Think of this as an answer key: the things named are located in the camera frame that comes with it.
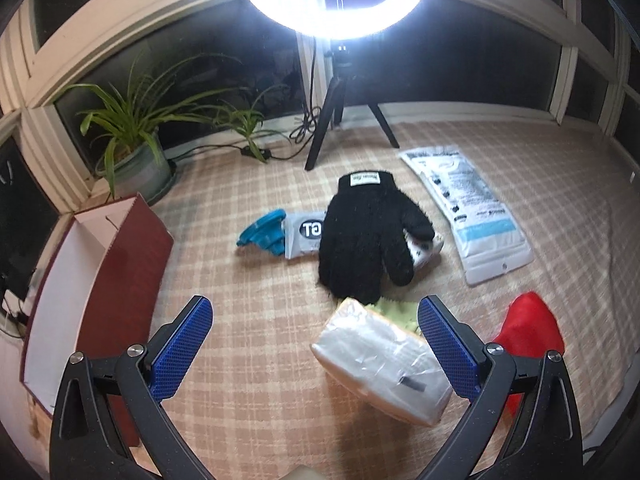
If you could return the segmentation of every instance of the plant pot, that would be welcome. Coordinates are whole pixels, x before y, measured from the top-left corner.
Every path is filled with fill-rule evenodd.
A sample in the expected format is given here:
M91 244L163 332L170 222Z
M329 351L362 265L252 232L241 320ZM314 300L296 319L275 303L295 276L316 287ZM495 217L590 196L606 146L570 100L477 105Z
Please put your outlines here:
M158 134L154 134L154 137L158 140ZM101 168L97 169L100 176L105 175L103 164L101 162ZM114 174L116 197L140 193L147 204L153 205L165 196L174 184L175 164L169 164L164 153L158 163L148 144L142 144L115 165Z

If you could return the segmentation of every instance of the tripod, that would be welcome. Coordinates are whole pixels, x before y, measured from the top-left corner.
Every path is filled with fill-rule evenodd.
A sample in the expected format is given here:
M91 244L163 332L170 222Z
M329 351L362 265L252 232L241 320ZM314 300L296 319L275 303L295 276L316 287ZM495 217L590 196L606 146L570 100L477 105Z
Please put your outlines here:
M334 76L329 82L329 88L326 92L326 98L324 99L324 105L320 111L318 117L318 126L314 132L314 140L311 143L311 149L309 150L309 156L306 159L305 170L311 171L316 166L316 160L322 148L322 142L324 136L331 122L331 118L334 118L334 126L337 126L342 122L342 113L344 111L344 99L347 92L347 84L349 81L353 82L356 76L351 71L351 58L347 47L342 44L337 50L332 51L334 58ZM394 148L399 148L400 145L396 140L396 136L391 131L391 127L386 122L385 116L380 110L380 106L375 102L366 88L363 86L367 105L373 112L373 115L378 120L378 124L384 131L386 138Z

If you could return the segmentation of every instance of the green cloth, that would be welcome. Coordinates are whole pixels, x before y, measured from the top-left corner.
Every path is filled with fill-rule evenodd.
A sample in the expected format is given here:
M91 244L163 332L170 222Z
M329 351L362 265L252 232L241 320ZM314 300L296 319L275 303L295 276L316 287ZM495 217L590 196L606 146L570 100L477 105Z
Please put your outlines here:
M409 332L418 332L418 304L413 301L393 301L380 298L368 308L386 317L392 323Z

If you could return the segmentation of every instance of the blue plastic object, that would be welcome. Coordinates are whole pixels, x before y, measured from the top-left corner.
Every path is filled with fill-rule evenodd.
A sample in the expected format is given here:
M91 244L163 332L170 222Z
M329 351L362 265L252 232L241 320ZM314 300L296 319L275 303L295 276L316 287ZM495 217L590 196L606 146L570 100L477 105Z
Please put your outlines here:
M418 325L455 393L473 402L481 389L478 363L429 298L418 306Z
M282 221L287 217L284 209L276 209L258 218L247 229L242 231L236 245L243 247L255 244L262 250L269 251L274 256L284 254L284 230Z
M156 402L173 397L213 325L213 308L200 298L151 365L149 391Z

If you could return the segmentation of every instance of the glove cuff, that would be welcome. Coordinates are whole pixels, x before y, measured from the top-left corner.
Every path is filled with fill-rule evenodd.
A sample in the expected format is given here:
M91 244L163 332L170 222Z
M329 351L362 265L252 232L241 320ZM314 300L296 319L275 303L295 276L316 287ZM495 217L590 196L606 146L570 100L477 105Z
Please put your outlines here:
M394 176L388 171L354 171L340 177L338 192L369 186L397 189Z

